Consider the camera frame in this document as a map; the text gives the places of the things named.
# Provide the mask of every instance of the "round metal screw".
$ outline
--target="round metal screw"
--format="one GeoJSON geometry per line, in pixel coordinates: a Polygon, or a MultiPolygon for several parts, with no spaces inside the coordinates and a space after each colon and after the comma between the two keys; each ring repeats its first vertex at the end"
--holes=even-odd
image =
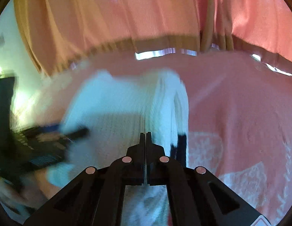
{"type": "Polygon", "coordinates": [[[161,156],[160,157],[160,162],[164,162],[164,163],[166,163],[166,162],[168,162],[169,161],[169,157],[167,157],[167,156],[161,156]]]}
{"type": "Polygon", "coordinates": [[[93,174],[93,173],[96,172],[96,169],[94,167],[88,167],[88,168],[85,169],[85,172],[87,174],[93,174]]]}
{"type": "Polygon", "coordinates": [[[132,159],[131,159],[131,157],[129,157],[129,156],[125,156],[125,157],[122,158],[122,161],[123,161],[124,163],[129,163],[129,162],[132,161],[132,159]]]}
{"type": "Polygon", "coordinates": [[[198,167],[198,168],[196,168],[196,172],[197,173],[199,173],[199,174],[204,174],[204,173],[206,173],[206,168],[204,168],[204,167],[198,167]]]}

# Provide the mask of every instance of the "curtain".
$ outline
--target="curtain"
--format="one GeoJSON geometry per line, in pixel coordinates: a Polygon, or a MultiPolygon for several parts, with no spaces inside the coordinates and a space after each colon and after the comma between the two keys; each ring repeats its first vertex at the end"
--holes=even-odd
{"type": "Polygon", "coordinates": [[[91,54],[168,47],[256,51],[292,62],[292,12],[284,0],[14,0],[38,70],[67,69],[91,54]]]}

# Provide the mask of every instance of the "wall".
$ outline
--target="wall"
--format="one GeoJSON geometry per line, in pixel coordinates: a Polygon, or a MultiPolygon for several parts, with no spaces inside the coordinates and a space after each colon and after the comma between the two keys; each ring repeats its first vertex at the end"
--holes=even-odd
{"type": "Polygon", "coordinates": [[[29,98],[41,88],[41,76],[33,65],[21,40],[17,27],[14,3],[11,0],[0,15],[0,36],[4,44],[0,47],[0,67],[13,71],[18,76],[14,110],[27,105],[29,98]]]}

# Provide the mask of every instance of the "white label with red border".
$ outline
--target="white label with red border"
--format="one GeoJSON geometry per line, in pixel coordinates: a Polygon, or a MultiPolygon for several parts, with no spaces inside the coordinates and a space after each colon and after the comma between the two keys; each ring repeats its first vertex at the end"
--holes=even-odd
{"type": "Polygon", "coordinates": [[[251,226],[271,226],[268,220],[260,215],[251,226]]]}

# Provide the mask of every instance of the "folded towel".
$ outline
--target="folded towel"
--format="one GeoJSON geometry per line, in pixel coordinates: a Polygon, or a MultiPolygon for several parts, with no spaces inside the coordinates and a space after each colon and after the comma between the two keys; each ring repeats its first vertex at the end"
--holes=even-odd
{"type": "MultiPolygon", "coordinates": [[[[74,97],[61,132],[80,126],[90,136],[73,144],[67,162],[48,169],[47,178],[56,186],[65,186],[88,166],[109,166],[139,143],[141,132],[151,132],[153,143],[170,156],[178,135],[188,134],[185,86],[170,70],[135,77],[98,71],[74,97]]],[[[165,186],[127,186],[121,225],[167,225],[168,210],[165,186]]]]}

